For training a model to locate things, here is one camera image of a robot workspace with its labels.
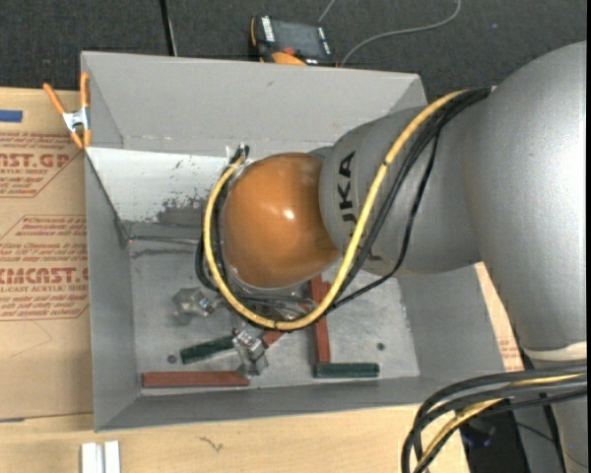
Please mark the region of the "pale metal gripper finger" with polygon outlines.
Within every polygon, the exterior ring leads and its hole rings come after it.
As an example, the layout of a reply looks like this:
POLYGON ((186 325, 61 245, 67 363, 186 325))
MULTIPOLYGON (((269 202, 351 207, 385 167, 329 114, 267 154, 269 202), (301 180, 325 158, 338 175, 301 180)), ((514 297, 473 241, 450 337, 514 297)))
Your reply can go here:
POLYGON ((173 297, 173 317, 180 324, 189 324, 194 318, 213 315, 226 304, 219 297, 208 297, 200 288, 182 288, 173 297))
POLYGON ((261 331, 254 328, 234 328, 232 335, 232 345, 240 358, 237 372, 246 377, 260 375, 269 366, 261 331))

